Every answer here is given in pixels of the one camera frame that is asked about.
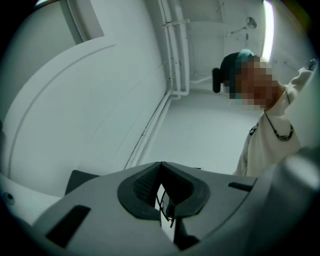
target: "white hoodie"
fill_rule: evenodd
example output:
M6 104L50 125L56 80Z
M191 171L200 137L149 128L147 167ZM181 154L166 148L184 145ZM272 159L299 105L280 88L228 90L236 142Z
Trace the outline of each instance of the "white hoodie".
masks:
M311 74L312 71L302 68L298 71L298 76L284 86L290 102L296 98ZM284 112L288 105L288 98L284 92L276 104L266 111L270 122L280 136L288 136L290 134L291 124ZM295 132L293 132L290 140L280 141L263 113L259 117L258 123L246 137L234 174L257 177L265 168L277 164L285 156L296 153L300 147L300 142Z

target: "black slot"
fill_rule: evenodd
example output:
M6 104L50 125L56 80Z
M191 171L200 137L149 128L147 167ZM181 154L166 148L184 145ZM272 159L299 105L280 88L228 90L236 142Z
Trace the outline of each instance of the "black slot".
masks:
M90 210L89 207L76 205L53 227L46 235L46 238L56 245L65 248Z
M238 182L230 182L228 184L228 187L231 187L231 188L234 188L234 189L237 189L237 190L250 192L254 186L245 185L245 184L241 184L241 183L238 183Z

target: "person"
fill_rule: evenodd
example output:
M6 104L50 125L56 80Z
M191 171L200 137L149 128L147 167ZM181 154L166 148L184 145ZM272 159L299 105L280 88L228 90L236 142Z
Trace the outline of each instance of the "person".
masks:
M300 149L284 111L311 74L312 71L304 67L289 84L281 84L272 75L271 68L248 49L226 56L220 68L212 70L214 92L219 92L223 84L230 99L263 109L246 137L234 175L258 177L265 168Z

